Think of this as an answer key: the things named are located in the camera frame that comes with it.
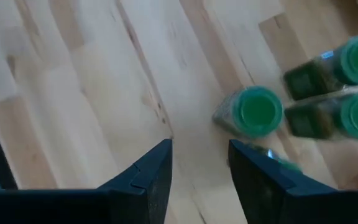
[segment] spice jar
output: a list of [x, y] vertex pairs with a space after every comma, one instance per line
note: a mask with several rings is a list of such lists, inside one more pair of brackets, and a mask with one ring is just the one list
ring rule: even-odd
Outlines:
[[294, 136], [358, 139], [358, 93], [295, 105], [285, 116]]
[[358, 36], [290, 70], [283, 79], [294, 100], [342, 90], [346, 85], [358, 85]]
[[229, 95], [213, 114], [213, 121], [236, 136], [261, 138], [278, 128], [283, 105], [270, 90], [252, 86]]

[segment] glass jar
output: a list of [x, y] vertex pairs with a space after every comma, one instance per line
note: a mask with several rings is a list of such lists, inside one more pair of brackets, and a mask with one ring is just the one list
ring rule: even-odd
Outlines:
[[342, 90], [346, 85], [358, 85], [358, 36], [290, 70], [283, 79], [294, 100]]
[[237, 137], [261, 138], [278, 128], [283, 105], [262, 86], [252, 86], [229, 95], [213, 114], [213, 121]]
[[358, 93], [298, 103], [285, 110], [285, 117], [294, 136], [358, 139]]

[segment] wooden floor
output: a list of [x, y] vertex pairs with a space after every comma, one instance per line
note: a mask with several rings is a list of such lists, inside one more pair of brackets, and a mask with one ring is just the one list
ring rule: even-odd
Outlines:
[[[228, 93], [264, 85], [358, 35], [356, 0], [0, 0], [0, 140], [22, 189], [97, 187], [174, 141], [166, 223], [245, 223], [211, 122]], [[339, 189], [358, 142], [257, 143]]]

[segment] jar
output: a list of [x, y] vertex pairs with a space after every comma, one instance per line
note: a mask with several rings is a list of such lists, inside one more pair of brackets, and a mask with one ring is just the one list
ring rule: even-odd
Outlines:
[[213, 114], [213, 121], [237, 137], [261, 138], [278, 128], [283, 105], [262, 86], [252, 86], [227, 96]]
[[283, 79], [294, 100], [342, 90], [347, 85], [358, 85], [358, 37], [290, 70]]
[[358, 139], [358, 93], [294, 105], [285, 117], [294, 136]]

